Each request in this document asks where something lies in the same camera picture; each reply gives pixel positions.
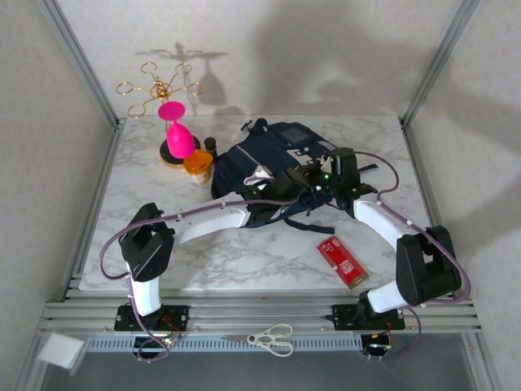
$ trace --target red package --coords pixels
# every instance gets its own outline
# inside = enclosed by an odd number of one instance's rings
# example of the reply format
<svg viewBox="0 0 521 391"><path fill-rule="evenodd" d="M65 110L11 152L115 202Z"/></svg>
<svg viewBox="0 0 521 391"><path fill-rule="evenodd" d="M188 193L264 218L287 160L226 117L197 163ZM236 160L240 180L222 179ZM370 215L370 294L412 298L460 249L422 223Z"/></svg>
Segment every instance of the red package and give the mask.
<svg viewBox="0 0 521 391"><path fill-rule="evenodd" d="M364 268L336 236L331 236L328 240L323 241L317 248L349 289L355 288L369 278Z"/></svg>

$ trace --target white marble tabletop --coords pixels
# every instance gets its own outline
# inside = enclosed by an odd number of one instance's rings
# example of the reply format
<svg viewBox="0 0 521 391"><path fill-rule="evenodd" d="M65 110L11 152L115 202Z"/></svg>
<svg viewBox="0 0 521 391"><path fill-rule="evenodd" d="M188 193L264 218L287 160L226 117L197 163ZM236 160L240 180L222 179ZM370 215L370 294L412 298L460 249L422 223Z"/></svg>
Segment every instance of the white marble tabletop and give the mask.
<svg viewBox="0 0 521 391"><path fill-rule="evenodd" d="M380 154L390 160L401 176L400 188L386 201L420 226L427 225L427 213L398 120L394 116L265 116L270 124L298 121L340 147ZM186 116L201 142L212 136L219 153L246 138L240 126L255 116ZM211 199L210 184L198 185L179 169L168 167L159 156L164 140L164 122L156 116L128 120L89 255L81 276L81 290L126 290L126 282L108 281L98 271L100 248L125 227L144 204L155 202L166 214L181 207ZM358 157L359 166L377 163ZM377 189L390 187L394 177L379 164L362 174L362 181ZM374 288L394 279L395 253L369 227L353 221L346 213L323 206L292 218L298 222L318 222L334 226L336 235L370 277L359 288ZM284 222L255 229L229 229L191 240L173 252L169 268L161 276L162 288L177 289L328 289L346 288L317 250L328 235L298 231ZM119 245L113 244L105 258L108 273L125 269Z"/></svg>

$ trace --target white scissors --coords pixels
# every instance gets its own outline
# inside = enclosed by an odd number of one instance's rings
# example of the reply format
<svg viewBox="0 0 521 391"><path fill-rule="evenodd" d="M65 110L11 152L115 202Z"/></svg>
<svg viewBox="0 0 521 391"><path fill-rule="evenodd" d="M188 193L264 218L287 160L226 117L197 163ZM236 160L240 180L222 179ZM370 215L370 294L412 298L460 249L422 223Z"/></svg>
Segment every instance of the white scissors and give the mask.
<svg viewBox="0 0 521 391"><path fill-rule="evenodd" d="M289 332L283 332L279 334L272 334L271 331L275 328L284 327L289 329ZM250 334L249 336L223 336L223 340L232 340L232 341L244 341L250 345L260 346L266 350L268 350L271 354L274 354L277 357L287 357L291 356L293 353L293 345L291 342L287 340L278 340L278 338L289 338L293 334L293 327L289 324L278 323L273 325L272 327L264 330L263 332L259 332L257 334ZM290 349L289 352L285 352L284 354L276 352L272 349L272 346L284 346Z"/></svg>

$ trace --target black mounting bracket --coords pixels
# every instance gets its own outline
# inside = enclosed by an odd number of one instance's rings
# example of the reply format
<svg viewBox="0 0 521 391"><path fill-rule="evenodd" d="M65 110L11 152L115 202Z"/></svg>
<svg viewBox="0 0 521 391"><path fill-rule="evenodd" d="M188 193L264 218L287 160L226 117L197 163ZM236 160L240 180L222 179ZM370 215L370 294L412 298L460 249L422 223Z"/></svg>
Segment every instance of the black mounting bracket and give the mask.
<svg viewBox="0 0 521 391"><path fill-rule="evenodd" d="M162 305L156 312L142 316L142 321L151 332L185 332L188 324L189 308L187 305ZM120 305L120 308L118 308L114 331L141 331L130 304Z"/></svg>
<svg viewBox="0 0 521 391"><path fill-rule="evenodd" d="M327 315L326 319L333 322L336 332L405 330L403 315L398 314L397 310L388 311L382 316L363 319L359 316L358 305L356 304L333 305L331 308L333 314Z"/></svg>

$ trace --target white wall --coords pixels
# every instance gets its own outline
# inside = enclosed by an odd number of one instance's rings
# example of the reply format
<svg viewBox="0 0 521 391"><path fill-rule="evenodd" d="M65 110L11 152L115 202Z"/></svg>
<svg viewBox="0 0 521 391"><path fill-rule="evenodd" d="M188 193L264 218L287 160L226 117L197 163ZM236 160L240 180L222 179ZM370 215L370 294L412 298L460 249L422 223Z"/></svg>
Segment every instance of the white wall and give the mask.
<svg viewBox="0 0 521 391"><path fill-rule="evenodd" d="M110 130L34 0L0 2L0 389L67 260Z"/></svg>
<svg viewBox="0 0 521 391"><path fill-rule="evenodd" d="M480 3L412 132L505 391L521 384L520 17Z"/></svg>
<svg viewBox="0 0 521 391"><path fill-rule="evenodd" d="M183 60L208 87L198 114L401 115L459 3L59 0L120 116L150 96L117 95L119 83L150 86L141 64L167 79Z"/></svg>

